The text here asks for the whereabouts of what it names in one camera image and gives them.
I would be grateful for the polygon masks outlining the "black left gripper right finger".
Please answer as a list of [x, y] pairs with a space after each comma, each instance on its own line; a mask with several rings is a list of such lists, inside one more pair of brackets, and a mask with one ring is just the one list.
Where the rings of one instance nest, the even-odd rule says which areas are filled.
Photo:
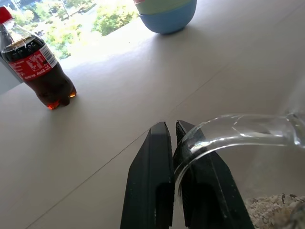
[[217, 152], [191, 164], [181, 191], [187, 229], [254, 229], [231, 171]]

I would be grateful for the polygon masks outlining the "dry oatmeal flakes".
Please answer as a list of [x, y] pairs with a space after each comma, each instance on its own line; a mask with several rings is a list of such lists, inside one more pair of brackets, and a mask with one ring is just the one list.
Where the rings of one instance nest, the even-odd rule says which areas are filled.
[[244, 204], [254, 229], [305, 229], [305, 196], [283, 193]]

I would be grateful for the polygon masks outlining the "blue bowl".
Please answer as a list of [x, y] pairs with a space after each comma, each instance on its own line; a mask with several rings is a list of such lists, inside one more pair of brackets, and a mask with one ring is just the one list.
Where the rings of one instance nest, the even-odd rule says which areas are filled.
[[139, 16], [144, 25], [152, 32], [158, 34], [171, 34], [182, 30], [193, 19], [197, 5], [197, 0], [173, 10], [160, 12], [153, 15]]

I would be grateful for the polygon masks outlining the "cola bottle with red label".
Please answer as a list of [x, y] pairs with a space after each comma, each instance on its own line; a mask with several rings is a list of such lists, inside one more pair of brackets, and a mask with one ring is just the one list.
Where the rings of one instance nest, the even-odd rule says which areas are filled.
[[76, 96], [74, 84], [45, 41], [18, 25], [4, 6], [0, 7], [0, 53], [49, 109], [67, 106]]

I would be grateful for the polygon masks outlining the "clear glass jar with oats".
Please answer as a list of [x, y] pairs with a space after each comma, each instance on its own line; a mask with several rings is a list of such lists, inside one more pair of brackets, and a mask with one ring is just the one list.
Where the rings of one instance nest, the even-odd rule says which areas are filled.
[[176, 149], [177, 197], [182, 196], [182, 180], [190, 166], [214, 151], [237, 146], [282, 147], [291, 171], [281, 168], [277, 175], [289, 176], [305, 193], [305, 70], [287, 101], [286, 115], [222, 115], [191, 129]]

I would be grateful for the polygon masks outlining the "green bowl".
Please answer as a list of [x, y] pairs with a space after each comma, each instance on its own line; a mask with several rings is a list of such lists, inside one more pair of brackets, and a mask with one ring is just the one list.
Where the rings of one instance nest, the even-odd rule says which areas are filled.
[[176, 9], [190, 1], [191, 0], [145, 0], [145, 2], [136, 5], [136, 8], [141, 15], [153, 15]]

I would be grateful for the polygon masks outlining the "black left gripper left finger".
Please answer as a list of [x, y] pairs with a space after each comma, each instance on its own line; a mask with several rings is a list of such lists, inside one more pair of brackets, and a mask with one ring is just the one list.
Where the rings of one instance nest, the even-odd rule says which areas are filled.
[[174, 189], [171, 137], [166, 122], [158, 122], [130, 165], [120, 229], [169, 229]]

